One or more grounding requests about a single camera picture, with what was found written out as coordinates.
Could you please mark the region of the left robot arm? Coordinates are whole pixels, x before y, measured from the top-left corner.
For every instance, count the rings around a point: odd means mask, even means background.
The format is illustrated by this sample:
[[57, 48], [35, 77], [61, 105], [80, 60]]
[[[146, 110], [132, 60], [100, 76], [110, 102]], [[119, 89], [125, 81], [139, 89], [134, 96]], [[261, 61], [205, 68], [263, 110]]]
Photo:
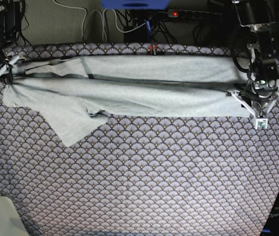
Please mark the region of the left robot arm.
[[230, 50], [237, 69], [247, 80], [234, 83], [233, 96], [256, 120], [265, 120], [279, 99], [279, 69], [276, 63], [272, 30], [279, 28], [268, 0], [233, 0], [238, 28], [248, 29], [248, 68], [240, 66], [234, 49]]

